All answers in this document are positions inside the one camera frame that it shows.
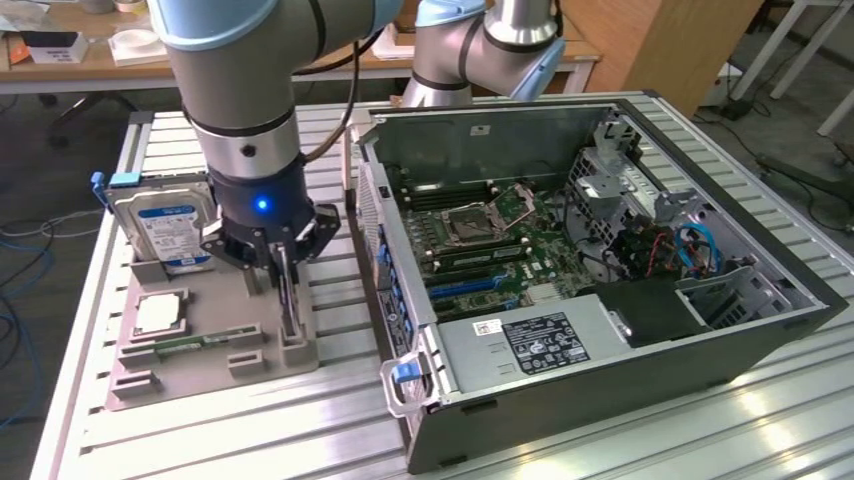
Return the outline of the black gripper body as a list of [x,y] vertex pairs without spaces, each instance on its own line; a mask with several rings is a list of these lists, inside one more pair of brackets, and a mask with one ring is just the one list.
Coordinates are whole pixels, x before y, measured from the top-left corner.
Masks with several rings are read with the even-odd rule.
[[307,259],[311,246],[296,236],[315,219],[307,194],[304,166],[291,164],[276,174],[240,179],[208,171],[213,197],[221,209],[221,240],[225,259],[237,267],[269,264],[268,246],[280,243],[291,262]]

